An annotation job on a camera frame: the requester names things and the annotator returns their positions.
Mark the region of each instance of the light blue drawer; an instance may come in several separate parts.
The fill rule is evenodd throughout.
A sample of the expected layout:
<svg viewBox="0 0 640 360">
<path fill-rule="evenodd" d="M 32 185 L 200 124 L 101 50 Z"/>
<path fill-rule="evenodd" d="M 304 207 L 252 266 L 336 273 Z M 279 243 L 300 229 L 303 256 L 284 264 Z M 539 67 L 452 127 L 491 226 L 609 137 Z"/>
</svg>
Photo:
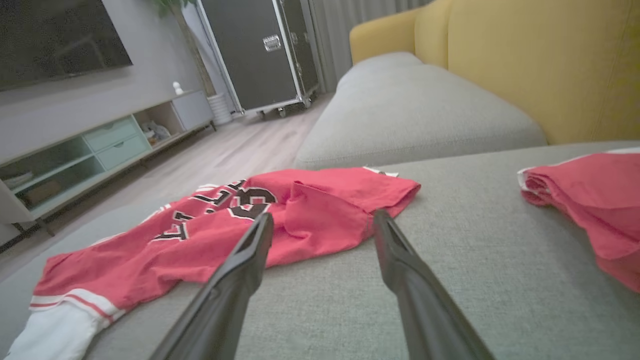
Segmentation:
<svg viewBox="0 0 640 360">
<path fill-rule="evenodd" d="M 121 141 L 98 154 L 98 159 L 104 166 L 104 170 L 111 170 L 127 160 L 140 155 L 147 150 L 147 141 L 134 136 Z"/>
<path fill-rule="evenodd" d="M 116 120 L 105 126 L 99 127 L 84 134 L 86 143 L 93 149 L 93 151 L 100 151 L 109 145 L 121 142 L 122 140 L 129 138 L 138 133 L 136 129 L 138 126 L 131 117 Z"/>
</svg>

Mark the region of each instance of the white figurine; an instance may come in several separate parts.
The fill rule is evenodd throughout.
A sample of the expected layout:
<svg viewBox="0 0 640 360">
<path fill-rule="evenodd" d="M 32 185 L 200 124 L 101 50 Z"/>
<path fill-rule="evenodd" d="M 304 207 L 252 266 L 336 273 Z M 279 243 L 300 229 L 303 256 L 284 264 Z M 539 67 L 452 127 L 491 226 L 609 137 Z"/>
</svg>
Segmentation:
<svg viewBox="0 0 640 360">
<path fill-rule="evenodd" d="M 173 88 L 175 89 L 175 95 L 182 95 L 184 94 L 184 91 L 182 91 L 182 88 L 180 87 L 180 83 L 177 81 L 173 82 Z"/>
</svg>

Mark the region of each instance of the black road case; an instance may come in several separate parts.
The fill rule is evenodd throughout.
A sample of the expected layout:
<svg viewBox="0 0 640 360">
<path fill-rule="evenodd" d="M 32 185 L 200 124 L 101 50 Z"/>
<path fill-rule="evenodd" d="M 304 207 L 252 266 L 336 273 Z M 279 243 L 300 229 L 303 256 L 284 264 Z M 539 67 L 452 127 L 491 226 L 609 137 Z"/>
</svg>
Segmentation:
<svg viewBox="0 0 640 360">
<path fill-rule="evenodd" d="M 300 0 L 198 0 L 237 111 L 302 102 L 318 89 Z"/>
</svg>

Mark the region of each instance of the tv stand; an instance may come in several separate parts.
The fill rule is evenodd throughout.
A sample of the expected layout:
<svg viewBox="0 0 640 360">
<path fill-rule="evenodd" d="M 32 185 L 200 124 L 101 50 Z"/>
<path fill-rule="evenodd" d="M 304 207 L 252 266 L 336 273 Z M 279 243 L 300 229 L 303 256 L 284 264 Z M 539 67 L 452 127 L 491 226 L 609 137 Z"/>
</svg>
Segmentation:
<svg viewBox="0 0 640 360">
<path fill-rule="evenodd" d="M 169 136 L 148 140 L 141 128 L 147 122 Z M 21 222 L 36 221 L 53 236 L 47 215 L 209 124 L 213 112 L 204 93 L 186 92 L 6 161 L 0 164 L 0 223 L 22 234 Z"/>
</svg>

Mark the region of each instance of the plant stem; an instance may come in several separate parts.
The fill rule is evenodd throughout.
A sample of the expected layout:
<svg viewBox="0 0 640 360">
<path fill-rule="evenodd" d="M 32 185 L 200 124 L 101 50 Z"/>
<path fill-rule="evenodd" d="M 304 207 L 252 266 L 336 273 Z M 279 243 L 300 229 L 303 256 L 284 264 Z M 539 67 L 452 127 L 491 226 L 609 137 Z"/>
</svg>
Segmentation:
<svg viewBox="0 0 640 360">
<path fill-rule="evenodd" d="M 184 36 L 189 51 L 191 52 L 193 61 L 196 63 L 196 69 L 200 75 L 200 82 L 202 83 L 202 88 L 204 89 L 205 94 L 207 97 L 216 95 L 216 89 L 213 87 L 211 77 L 207 72 L 207 68 L 204 66 L 204 61 L 202 61 L 202 56 L 200 55 L 200 50 L 198 50 L 198 44 L 196 43 L 195 36 L 193 36 L 191 28 L 189 28 L 187 20 L 185 20 L 184 15 L 182 14 L 182 8 L 180 5 L 173 5 L 170 9 L 175 20 L 178 22 L 180 30 L 182 31 L 182 35 Z"/>
</svg>

